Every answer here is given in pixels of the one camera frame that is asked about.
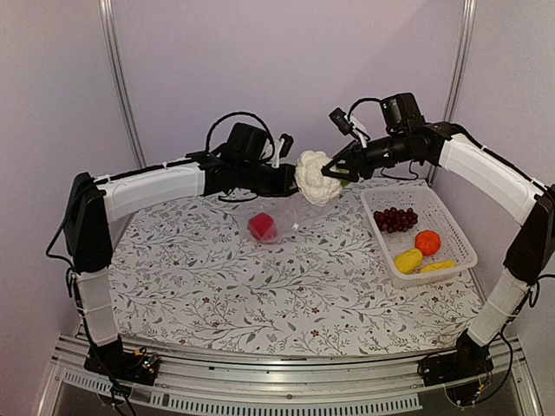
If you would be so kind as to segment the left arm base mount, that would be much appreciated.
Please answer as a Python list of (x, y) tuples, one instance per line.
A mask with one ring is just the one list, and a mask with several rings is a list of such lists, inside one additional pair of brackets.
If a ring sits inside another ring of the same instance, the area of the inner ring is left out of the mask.
[(153, 386), (160, 368), (160, 356), (144, 347), (133, 352), (125, 351), (118, 337), (105, 346), (91, 343), (84, 368), (108, 378)]

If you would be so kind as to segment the orange pumpkin toy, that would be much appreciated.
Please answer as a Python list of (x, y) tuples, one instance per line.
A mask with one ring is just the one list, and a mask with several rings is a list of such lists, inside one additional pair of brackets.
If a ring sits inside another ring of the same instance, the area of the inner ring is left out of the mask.
[(415, 248), (423, 256), (430, 257), (440, 250), (441, 238), (435, 231), (422, 231), (415, 237)]

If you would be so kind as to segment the yellow banana toy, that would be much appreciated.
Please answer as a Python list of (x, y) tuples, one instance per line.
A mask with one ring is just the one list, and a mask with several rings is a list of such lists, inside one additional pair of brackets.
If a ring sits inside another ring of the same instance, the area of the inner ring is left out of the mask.
[(431, 273), (439, 270), (450, 269), (456, 266), (456, 262), (453, 260), (445, 260), (438, 263), (431, 263), (422, 268), (420, 268), (420, 273)]

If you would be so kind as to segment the white cauliflower toy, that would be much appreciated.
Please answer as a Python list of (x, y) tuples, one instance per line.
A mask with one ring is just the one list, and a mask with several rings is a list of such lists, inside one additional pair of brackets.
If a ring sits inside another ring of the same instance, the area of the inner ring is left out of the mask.
[(296, 162), (295, 181), (305, 199), (323, 207), (339, 196), (343, 187), (339, 179), (325, 177), (322, 169), (331, 158), (322, 151), (304, 151)]

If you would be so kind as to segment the yellow lemon toy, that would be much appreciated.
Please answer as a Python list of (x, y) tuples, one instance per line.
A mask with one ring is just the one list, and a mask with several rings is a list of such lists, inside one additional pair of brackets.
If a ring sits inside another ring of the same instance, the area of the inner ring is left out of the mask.
[(417, 270), (423, 261), (420, 250), (413, 248), (399, 254), (394, 261), (396, 269), (402, 274), (411, 274)]

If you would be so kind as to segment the clear zip top bag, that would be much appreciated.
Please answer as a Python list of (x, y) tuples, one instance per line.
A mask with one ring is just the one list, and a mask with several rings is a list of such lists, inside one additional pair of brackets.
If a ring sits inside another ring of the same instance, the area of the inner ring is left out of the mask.
[[(309, 203), (301, 193), (287, 198), (256, 198), (238, 208), (238, 231), (242, 238), (256, 244), (278, 244), (306, 231), (323, 219), (336, 205), (339, 197), (320, 207)], [(248, 221), (259, 213), (270, 215), (277, 226), (277, 238), (271, 243), (257, 241), (247, 230)]]

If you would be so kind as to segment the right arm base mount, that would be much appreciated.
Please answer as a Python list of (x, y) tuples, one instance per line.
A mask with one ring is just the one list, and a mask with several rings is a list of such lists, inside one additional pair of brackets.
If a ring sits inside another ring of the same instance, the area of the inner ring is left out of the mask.
[(417, 367), (417, 373), (426, 387), (489, 374), (492, 370), (489, 347), (476, 343), (467, 329), (457, 338), (453, 352), (426, 355)]

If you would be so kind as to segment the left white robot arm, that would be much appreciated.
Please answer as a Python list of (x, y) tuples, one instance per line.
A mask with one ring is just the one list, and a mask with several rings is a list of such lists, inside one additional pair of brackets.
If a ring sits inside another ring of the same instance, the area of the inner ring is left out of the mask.
[(236, 123), (215, 150), (189, 153), (175, 161), (95, 179), (74, 179), (63, 232), (76, 274), (80, 311), (87, 323), (96, 363), (111, 376), (129, 367), (119, 338), (109, 294), (108, 268), (113, 245), (109, 226), (143, 209), (188, 197), (243, 189), (259, 197), (289, 197), (297, 188), (294, 167), (281, 163), (293, 139), (274, 141), (267, 130)]

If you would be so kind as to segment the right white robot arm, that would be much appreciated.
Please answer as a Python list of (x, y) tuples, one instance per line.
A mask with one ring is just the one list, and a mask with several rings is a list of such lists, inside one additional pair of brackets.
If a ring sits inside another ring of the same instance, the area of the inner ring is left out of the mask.
[(323, 167), (324, 176), (356, 182), (371, 179), (377, 169), (402, 162), (428, 162), (488, 196), (519, 227), (486, 305), (459, 338), (473, 345), (467, 344), (449, 357), (452, 375), (466, 378), (482, 362), (477, 347), (488, 345), (518, 314), (554, 253), (554, 188), (481, 145), (463, 126), (426, 121), (411, 93), (374, 102), (385, 122), (387, 134), (381, 139), (370, 140), (355, 125), (350, 111), (336, 108), (330, 113), (341, 134), (353, 141)]

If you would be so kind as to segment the red bell pepper toy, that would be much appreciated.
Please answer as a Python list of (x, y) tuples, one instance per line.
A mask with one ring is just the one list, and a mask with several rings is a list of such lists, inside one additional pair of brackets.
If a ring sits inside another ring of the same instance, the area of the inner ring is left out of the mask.
[(271, 243), (278, 236), (274, 219), (266, 214), (259, 213), (248, 221), (247, 230), (259, 242)]

